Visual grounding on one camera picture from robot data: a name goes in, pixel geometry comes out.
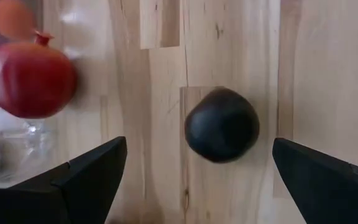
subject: orange fruit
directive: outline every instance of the orange fruit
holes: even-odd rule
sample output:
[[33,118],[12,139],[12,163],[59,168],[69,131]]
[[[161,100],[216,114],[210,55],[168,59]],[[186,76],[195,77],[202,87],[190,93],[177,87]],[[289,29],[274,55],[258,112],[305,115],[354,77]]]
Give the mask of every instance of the orange fruit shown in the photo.
[[12,40],[34,36],[34,15],[21,0],[0,0],[0,33]]

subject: dark round fruit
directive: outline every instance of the dark round fruit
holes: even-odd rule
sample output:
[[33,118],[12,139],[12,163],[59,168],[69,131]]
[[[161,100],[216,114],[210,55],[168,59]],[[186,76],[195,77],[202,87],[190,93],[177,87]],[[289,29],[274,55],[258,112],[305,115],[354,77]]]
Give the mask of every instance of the dark round fruit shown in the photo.
[[259,119],[240,94],[219,88],[208,94],[188,115],[185,136],[189,146],[211,162],[240,158],[259,135]]

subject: black plum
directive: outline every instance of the black plum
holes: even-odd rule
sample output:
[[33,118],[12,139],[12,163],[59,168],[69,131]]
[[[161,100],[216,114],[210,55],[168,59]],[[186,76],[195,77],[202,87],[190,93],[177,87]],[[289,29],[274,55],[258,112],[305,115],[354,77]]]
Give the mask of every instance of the black plum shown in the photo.
[[189,146],[215,163],[240,158],[255,144],[258,135],[255,109],[244,97],[227,88],[208,94],[185,121]]

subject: black object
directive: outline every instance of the black object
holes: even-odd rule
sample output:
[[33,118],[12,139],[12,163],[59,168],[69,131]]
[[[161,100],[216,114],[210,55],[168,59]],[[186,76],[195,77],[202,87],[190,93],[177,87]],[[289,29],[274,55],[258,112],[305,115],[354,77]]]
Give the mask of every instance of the black object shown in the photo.
[[126,161],[124,137],[8,189],[0,189],[0,224],[103,224]]
[[189,146],[211,162],[230,162],[254,145],[259,119],[240,94],[219,88],[208,94],[187,116]]
[[358,224],[358,167],[286,139],[273,158],[307,224]]

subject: black ball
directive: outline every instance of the black ball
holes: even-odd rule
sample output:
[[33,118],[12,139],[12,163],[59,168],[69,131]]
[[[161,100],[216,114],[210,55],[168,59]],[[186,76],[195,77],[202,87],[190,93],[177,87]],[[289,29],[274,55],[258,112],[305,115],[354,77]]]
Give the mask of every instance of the black ball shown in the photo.
[[259,135],[259,119],[240,94],[219,88],[208,94],[187,116],[185,137],[205,159],[231,162],[251,148]]

